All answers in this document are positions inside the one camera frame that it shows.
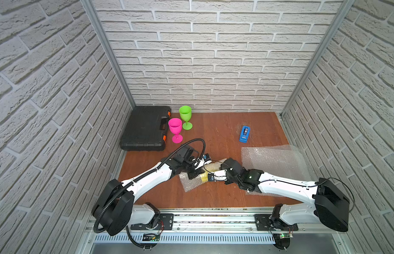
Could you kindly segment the yellow plastic wine glass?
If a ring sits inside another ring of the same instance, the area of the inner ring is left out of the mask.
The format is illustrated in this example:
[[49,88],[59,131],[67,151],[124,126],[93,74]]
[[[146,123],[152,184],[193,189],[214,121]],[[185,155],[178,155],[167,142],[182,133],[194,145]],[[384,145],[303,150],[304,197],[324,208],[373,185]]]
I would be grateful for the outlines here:
[[211,174],[211,173],[214,173],[214,172],[220,170],[221,164],[222,164],[222,162],[215,162],[215,163],[210,163],[210,164],[204,165],[203,174],[200,175],[202,184],[205,184],[208,182],[208,174]]

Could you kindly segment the blue tape dispenser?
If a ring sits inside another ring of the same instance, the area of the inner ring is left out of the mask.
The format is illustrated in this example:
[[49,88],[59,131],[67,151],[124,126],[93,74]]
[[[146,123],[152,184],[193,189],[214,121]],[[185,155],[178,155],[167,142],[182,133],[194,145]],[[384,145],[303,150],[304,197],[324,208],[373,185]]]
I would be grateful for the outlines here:
[[245,143],[246,144],[248,142],[250,131],[251,131],[250,127],[248,127],[248,126],[243,126],[242,127],[241,133],[240,133],[240,136],[239,136],[239,141],[241,143]]

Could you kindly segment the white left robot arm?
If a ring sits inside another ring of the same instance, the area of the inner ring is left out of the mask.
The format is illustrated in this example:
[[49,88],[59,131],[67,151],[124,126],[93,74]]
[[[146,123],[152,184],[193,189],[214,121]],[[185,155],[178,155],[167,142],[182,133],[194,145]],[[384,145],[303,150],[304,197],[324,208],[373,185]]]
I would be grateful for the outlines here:
[[184,160],[183,163],[175,159],[162,161],[153,168],[137,177],[107,183],[98,200],[92,208],[95,218],[94,233],[107,232],[111,236],[120,233],[126,226],[144,224],[148,228],[158,225],[160,211],[153,205],[145,203],[136,205],[135,202],[145,193],[157,185],[172,179],[181,172],[200,173],[200,170],[212,160],[208,154],[202,159]]

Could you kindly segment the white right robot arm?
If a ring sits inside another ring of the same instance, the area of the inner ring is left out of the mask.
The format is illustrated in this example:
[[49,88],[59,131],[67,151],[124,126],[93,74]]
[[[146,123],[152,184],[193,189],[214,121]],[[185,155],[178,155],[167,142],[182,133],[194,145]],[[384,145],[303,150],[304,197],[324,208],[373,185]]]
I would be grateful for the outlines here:
[[235,183],[247,192],[275,194],[299,201],[296,205],[274,207],[268,219],[273,229],[294,231],[302,223],[321,223],[334,231],[348,231],[350,199],[328,178],[314,182],[278,177],[258,169],[245,169],[229,158],[221,163],[212,179]]

